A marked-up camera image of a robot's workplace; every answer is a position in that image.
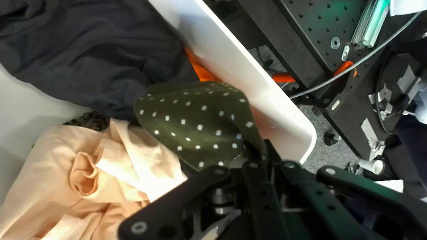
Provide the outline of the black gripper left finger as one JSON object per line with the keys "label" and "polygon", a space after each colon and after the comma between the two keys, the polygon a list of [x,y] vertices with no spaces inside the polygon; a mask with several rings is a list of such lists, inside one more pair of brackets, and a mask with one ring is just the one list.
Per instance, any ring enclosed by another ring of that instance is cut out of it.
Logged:
{"label": "black gripper left finger", "polygon": [[241,214],[238,170],[208,167],[125,219],[118,240],[225,240]]}

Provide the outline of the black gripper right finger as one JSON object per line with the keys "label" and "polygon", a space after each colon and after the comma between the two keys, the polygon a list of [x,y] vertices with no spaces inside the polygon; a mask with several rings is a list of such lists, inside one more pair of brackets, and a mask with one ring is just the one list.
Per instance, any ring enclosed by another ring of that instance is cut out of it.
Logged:
{"label": "black gripper right finger", "polygon": [[427,240],[427,204],[325,166],[310,174],[270,144],[245,147],[256,240]]}

